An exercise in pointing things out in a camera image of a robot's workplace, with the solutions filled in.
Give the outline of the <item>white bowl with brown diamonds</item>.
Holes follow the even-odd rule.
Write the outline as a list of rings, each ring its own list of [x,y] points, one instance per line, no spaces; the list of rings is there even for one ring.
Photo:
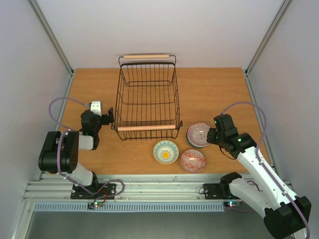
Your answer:
[[[199,122],[190,126],[187,130],[187,140],[189,144],[196,148],[204,148],[209,145],[207,142],[207,134],[210,126],[206,123]]]

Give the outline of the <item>white bowl under stack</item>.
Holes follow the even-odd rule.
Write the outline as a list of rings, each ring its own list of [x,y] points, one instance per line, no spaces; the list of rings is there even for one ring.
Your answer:
[[[188,134],[186,134],[186,140],[187,140],[187,143],[193,147],[193,148],[205,148],[208,146],[208,143],[194,143],[190,140],[190,138],[188,137]]]

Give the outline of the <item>left aluminium corner post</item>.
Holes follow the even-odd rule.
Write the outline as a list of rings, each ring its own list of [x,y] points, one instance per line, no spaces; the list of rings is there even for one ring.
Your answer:
[[[36,17],[38,18],[40,24],[42,25],[46,35],[48,36],[49,40],[51,41],[53,47],[55,48],[57,54],[59,55],[60,59],[62,60],[66,70],[68,71],[68,73],[70,74],[70,76],[73,75],[74,70],[72,69],[66,55],[64,54],[52,28],[49,25],[49,22],[47,21],[43,11],[41,10],[41,7],[39,5],[39,3],[36,0],[28,0],[27,1],[32,10],[34,11]]]

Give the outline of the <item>circuit board with leds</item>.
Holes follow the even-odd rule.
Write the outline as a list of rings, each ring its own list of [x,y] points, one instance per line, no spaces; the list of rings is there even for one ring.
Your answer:
[[[88,210],[95,210],[99,207],[102,207],[103,206],[103,202],[94,202],[94,203],[88,203],[87,204],[87,209]]]
[[[239,207],[242,204],[243,204],[242,201],[227,201],[227,202],[224,202],[224,207],[233,208],[233,207]]]

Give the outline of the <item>red patterned bowl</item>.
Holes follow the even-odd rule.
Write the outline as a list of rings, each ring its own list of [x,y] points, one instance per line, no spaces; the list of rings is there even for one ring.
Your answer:
[[[189,149],[181,155],[180,162],[188,173],[199,173],[204,169],[206,160],[200,151]]]

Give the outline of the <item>aluminium rail frame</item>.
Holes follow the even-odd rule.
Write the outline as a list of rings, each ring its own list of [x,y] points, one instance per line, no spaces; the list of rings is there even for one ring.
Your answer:
[[[218,183],[223,174],[140,174],[98,175],[101,183],[120,179],[125,184],[118,202],[195,202],[203,201],[198,190],[206,183]],[[70,201],[72,183],[60,175],[42,174],[40,179],[29,181],[23,201]]]

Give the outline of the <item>right aluminium corner post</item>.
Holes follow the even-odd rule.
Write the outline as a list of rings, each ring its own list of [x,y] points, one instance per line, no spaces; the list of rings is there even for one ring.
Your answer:
[[[274,35],[276,29],[278,28],[282,18],[286,14],[292,2],[293,2],[292,0],[283,0],[282,3],[280,4],[279,9],[277,10],[273,20],[271,21],[269,27],[267,28],[266,33],[264,37],[262,38],[259,46],[257,47],[250,63],[248,64],[247,68],[244,70],[246,77],[249,77],[258,59],[260,58],[267,44],[271,40],[271,37]]]

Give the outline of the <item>left circuit board with leds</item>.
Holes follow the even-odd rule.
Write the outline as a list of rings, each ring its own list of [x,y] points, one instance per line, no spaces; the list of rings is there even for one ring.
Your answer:
[[[102,207],[103,206],[103,202],[94,202],[94,203],[88,203],[87,204],[87,209],[88,210],[95,210],[99,207]]]

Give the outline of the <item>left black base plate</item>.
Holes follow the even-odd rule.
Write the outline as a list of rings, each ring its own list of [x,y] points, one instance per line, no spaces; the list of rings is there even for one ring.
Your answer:
[[[106,186],[104,186],[100,191],[98,191],[101,188],[101,186],[102,184],[98,184],[96,188],[89,186],[87,187],[87,190],[85,190],[82,187],[73,185],[70,198],[74,200],[93,200],[99,197],[102,197],[102,199],[104,199],[106,195],[108,195],[108,199],[114,199],[115,193],[117,192],[116,184],[109,183]]]

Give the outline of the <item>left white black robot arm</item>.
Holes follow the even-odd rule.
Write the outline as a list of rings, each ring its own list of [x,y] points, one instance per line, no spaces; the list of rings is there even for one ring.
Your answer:
[[[79,163],[79,151],[96,150],[100,142],[100,129],[113,122],[113,108],[107,114],[86,110],[81,114],[79,131],[48,132],[38,159],[39,169],[59,174],[70,180],[75,189],[83,191],[88,198],[96,198],[103,186],[94,172]]]

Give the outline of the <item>right circuit board with leds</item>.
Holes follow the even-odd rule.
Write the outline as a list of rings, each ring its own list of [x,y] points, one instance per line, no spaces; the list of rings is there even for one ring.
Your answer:
[[[239,207],[242,204],[243,204],[242,201],[227,201],[227,202],[224,202],[224,207],[233,208],[233,207]]]

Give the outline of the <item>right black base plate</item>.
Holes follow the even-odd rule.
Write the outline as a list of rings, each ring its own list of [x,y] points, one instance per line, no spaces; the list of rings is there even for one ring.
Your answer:
[[[203,194],[206,200],[237,200],[233,195],[225,196],[218,183],[203,184]]]

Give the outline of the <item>teal yellow sun bowl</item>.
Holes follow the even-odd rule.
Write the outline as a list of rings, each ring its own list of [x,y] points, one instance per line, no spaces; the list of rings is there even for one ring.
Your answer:
[[[178,159],[179,149],[174,142],[161,140],[154,146],[153,156],[157,162],[169,165]]]

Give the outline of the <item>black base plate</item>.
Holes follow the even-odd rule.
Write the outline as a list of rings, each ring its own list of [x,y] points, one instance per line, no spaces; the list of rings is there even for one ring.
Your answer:
[[[218,183],[203,184],[203,194],[206,200],[237,200],[233,195],[225,196]]]
[[[108,195],[108,199],[114,199],[115,193],[117,192],[116,184],[109,183],[106,186],[104,186],[100,191],[98,191],[101,188],[101,186],[102,184],[98,184],[96,188],[89,186],[87,187],[87,190],[85,190],[82,187],[73,185],[70,198],[74,200],[93,200],[99,197],[102,197],[102,199],[104,199],[106,195]]]

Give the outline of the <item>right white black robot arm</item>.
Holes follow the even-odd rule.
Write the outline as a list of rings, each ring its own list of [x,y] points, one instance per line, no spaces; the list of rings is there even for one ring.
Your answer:
[[[311,203],[305,196],[299,197],[271,168],[248,133],[239,134],[228,114],[214,118],[207,142],[230,153],[251,174],[258,187],[248,184],[236,172],[221,177],[219,187],[225,198],[232,196],[244,201],[264,221],[268,232],[276,239],[305,233],[309,238]]]

